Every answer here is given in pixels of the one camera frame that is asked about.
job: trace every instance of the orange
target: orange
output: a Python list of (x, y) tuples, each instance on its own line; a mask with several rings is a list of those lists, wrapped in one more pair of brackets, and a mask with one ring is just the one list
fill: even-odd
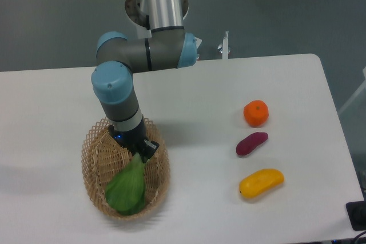
[(252, 127), (262, 125), (268, 116), (268, 107), (262, 100), (254, 100), (244, 107), (244, 118)]

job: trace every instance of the black cable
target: black cable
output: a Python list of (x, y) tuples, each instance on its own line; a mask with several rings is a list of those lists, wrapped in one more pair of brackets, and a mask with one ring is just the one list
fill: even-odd
[(364, 234), (366, 234), (366, 231), (363, 231), (359, 235), (357, 235), (349, 244), (356, 244), (357, 240), (359, 240), (360, 237), (362, 237)]

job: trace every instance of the gray floor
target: gray floor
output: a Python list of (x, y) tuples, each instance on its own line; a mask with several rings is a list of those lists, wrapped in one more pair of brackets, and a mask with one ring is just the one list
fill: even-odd
[[(136, 37), (124, 1), (0, 0), (0, 71), (94, 66), (101, 34)], [(216, 47), (229, 30), (231, 58), (317, 54), (337, 109), (364, 80), (366, 0), (189, 3), (185, 27), (203, 40), (201, 59), (220, 57)]]

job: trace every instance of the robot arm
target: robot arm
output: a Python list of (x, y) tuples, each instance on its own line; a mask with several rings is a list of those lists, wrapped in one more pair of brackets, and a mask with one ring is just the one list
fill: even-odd
[(128, 41), (117, 32), (100, 38), (93, 89), (111, 121), (110, 135), (146, 162), (159, 144), (148, 140), (133, 89), (133, 73), (187, 67), (197, 58), (196, 39), (182, 25), (180, 0), (147, 0), (151, 38)]

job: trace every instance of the yellow mango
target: yellow mango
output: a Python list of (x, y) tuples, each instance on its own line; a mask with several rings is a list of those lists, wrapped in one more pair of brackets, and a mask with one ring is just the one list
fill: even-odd
[(263, 169), (244, 178), (239, 184), (239, 191), (245, 198), (254, 198), (284, 181), (285, 177), (280, 171)]

